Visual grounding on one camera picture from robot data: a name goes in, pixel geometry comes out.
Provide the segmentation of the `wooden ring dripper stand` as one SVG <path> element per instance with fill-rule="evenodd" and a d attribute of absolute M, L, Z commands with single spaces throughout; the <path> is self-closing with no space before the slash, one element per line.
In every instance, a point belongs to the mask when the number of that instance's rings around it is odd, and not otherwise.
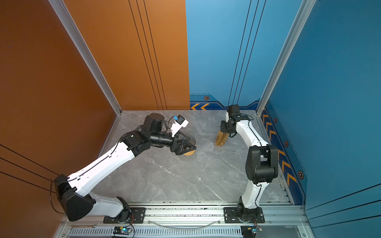
<path fill-rule="evenodd" d="M 190 152 L 187 152 L 185 154 L 183 154 L 184 156 L 191 156 L 193 154 L 195 154 L 196 150 L 193 150 L 193 151 L 190 151 Z"/>

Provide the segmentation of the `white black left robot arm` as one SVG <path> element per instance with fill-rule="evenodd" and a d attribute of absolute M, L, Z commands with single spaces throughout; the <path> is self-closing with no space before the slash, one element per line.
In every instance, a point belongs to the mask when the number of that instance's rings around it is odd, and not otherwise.
<path fill-rule="evenodd" d="M 123 134 L 109 151 L 88 166 L 69 176 L 57 176 L 53 184 L 68 220 L 104 216 L 117 223 L 132 222 L 132 209 L 122 197 L 101 196 L 92 190 L 113 171 L 152 147 L 168 147 L 176 155 L 193 154 L 196 150 L 194 137 L 181 131 L 188 123 L 181 115 L 169 122 L 162 114 L 152 113 L 145 117 L 142 125 Z"/>

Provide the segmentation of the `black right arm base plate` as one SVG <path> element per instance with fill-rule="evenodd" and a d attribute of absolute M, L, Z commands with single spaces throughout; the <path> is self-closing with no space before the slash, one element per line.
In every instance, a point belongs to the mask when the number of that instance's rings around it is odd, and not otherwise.
<path fill-rule="evenodd" d="M 224 207 L 224 222 L 227 224 L 233 223 L 249 223 L 249 224 L 263 224 L 265 223 L 265 216 L 260 207 L 255 209 L 238 208 L 238 207 Z"/>

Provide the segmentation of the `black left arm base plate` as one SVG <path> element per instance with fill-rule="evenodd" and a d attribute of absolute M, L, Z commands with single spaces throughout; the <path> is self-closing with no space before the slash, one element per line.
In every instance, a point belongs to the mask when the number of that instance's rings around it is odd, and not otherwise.
<path fill-rule="evenodd" d="M 145 219 L 145 207 L 133 207 L 123 209 L 122 212 L 115 218 L 105 216 L 104 224 L 142 224 Z"/>

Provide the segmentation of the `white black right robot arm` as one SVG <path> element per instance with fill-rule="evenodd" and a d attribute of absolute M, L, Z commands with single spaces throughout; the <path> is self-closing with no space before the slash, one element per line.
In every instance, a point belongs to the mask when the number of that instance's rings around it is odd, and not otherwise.
<path fill-rule="evenodd" d="M 215 142 L 221 147 L 228 138 L 240 135 L 248 147 L 247 187 L 236 208 L 224 208 L 225 223 L 264 223 L 260 200 L 267 186 L 278 177 L 278 149 L 260 136 L 252 120 L 251 116 L 240 112 L 239 105 L 229 106 Z"/>

